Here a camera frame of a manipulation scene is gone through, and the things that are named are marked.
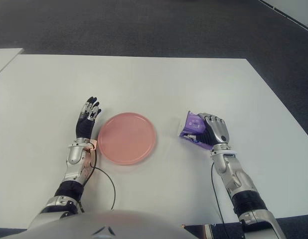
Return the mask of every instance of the robotic hand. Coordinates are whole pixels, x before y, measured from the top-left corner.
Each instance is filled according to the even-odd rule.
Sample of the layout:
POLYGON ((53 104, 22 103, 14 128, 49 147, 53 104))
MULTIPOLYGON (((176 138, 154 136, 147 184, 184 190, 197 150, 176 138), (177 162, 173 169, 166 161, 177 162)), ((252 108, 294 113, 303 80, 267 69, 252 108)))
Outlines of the robotic hand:
POLYGON ((225 121, 206 113, 198 115, 204 121, 206 130, 202 134, 189 134, 186 137, 213 146, 211 157, 215 169, 221 176, 233 203, 234 212, 242 223, 245 237, 285 239, 283 231, 273 214, 267 210, 252 179, 242 169, 236 152, 230 149, 225 121))
POLYGON ((69 146, 64 178, 54 197, 48 200, 29 228, 78 213, 84 185, 92 172, 90 164, 94 163, 91 151, 95 146, 90 138, 95 119, 101 112, 96 101, 96 97, 90 97, 84 104, 76 124, 76 140, 69 146))

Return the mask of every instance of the dark floor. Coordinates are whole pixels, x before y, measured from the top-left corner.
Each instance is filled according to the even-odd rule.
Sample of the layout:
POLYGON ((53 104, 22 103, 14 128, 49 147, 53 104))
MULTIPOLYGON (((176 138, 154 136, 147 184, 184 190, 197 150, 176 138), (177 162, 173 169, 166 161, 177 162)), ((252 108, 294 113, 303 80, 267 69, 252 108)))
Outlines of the dark floor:
POLYGON ((257 0, 0 0, 6 47, 247 58, 308 134, 308 31, 257 0))

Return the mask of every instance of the white tabletop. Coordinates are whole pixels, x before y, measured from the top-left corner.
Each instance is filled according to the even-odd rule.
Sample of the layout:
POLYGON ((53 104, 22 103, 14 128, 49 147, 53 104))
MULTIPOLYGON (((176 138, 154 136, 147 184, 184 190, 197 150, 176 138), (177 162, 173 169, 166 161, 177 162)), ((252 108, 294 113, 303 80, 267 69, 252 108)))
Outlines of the white tabletop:
POLYGON ((22 48, 5 48, 0 49, 0 71, 14 59, 17 54, 23 51, 22 48))
MULTIPOLYGON (((175 225, 219 223, 209 152, 177 137, 187 111, 226 120, 230 143, 276 217, 308 214, 308 136, 245 59, 18 55, 0 73, 0 227, 26 228, 66 169, 67 145, 83 103, 97 96, 93 131, 122 112, 155 126, 142 163, 99 166, 117 187, 115 209, 150 212, 175 225)), ((220 177, 225 222, 237 222, 220 177)), ((96 171, 86 211, 110 208, 113 189, 96 171)))

